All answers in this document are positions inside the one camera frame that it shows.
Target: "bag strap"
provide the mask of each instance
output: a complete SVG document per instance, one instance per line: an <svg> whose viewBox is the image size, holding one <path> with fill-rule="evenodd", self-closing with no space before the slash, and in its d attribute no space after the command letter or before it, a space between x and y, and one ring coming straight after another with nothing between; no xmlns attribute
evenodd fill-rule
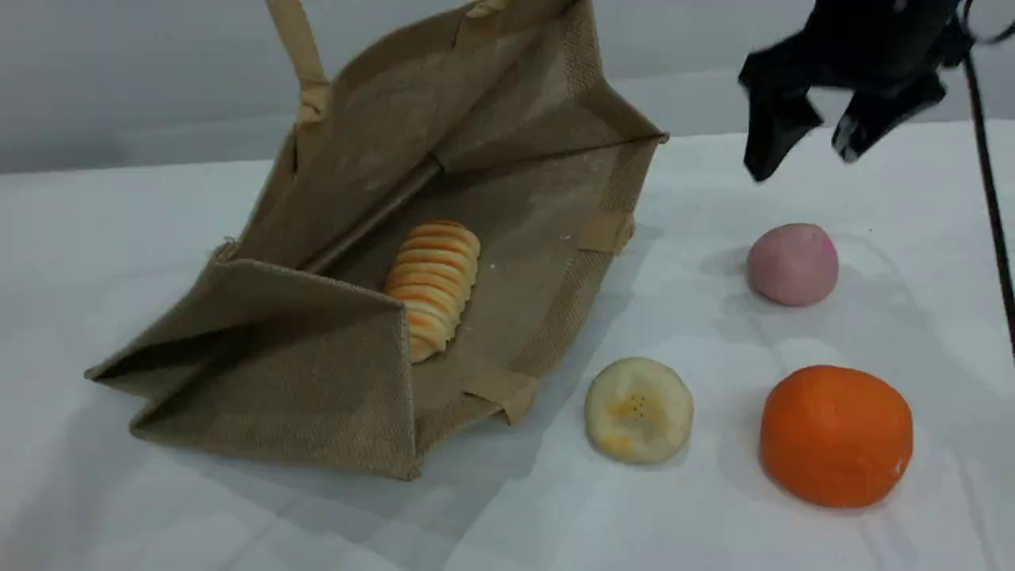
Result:
<svg viewBox="0 0 1015 571"><path fill-rule="evenodd" d="M296 168L306 164L321 145L330 84L314 43L314 32L299 0L265 0L275 29L299 80L296 114Z"/></svg>

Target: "jute bag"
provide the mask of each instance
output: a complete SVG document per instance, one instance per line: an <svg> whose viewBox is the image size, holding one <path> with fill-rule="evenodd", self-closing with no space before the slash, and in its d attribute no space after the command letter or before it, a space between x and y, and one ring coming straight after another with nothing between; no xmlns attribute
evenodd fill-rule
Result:
<svg viewBox="0 0 1015 571"><path fill-rule="evenodd" d="M487 0L326 80L298 0L269 9L297 121L241 237L88 378L147 399L137 437L410 480L438 441L521 420L573 341L665 138L605 82L590 0ZM482 240L447 353L410 366L379 293L405 234Z"/></svg>

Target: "pink clay ball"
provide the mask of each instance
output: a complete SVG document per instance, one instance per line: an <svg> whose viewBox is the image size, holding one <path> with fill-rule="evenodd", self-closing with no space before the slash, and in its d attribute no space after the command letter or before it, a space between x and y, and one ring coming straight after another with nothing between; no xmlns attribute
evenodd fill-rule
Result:
<svg viewBox="0 0 1015 571"><path fill-rule="evenodd" d="M817 225L781 225L751 245L747 279L754 291L777 304L813 305L835 288L838 254Z"/></svg>

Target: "toy bread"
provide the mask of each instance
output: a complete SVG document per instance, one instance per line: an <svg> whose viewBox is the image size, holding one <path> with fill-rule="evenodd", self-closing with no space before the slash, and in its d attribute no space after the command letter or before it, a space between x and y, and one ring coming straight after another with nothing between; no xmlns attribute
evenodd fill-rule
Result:
<svg viewBox="0 0 1015 571"><path fill-rule="evenodd" d="M448 349L476 282L480 244L452 220L409 231L388 273L385 293L408 310L412 363Z"/></svg>

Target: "white tablecloth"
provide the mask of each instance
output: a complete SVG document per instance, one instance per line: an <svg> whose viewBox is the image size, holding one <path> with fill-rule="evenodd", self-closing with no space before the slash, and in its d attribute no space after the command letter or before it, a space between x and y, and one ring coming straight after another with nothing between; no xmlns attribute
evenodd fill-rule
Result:
<svg viewBox="0 0 1015 571"><path fill-rule="evenodd" d="M1015 220L1015 122L990 128ZM971 127L906 126L852 166L828 139L760 187L742 135L662 146L636 233L531 416L447 442L411 484L140 442L140 402L81 378L240 231L269 163L0 176L0 568L1015 569L1015 367ZM823 225L842 263L805 310L759 301L741 271L792 221ZM630 355L695 399L688 448L657 469L584 435L588 383ZM767 390L818 363L876 374L912 409L912 461L877 508L808 506L758 466Z"/></svg>

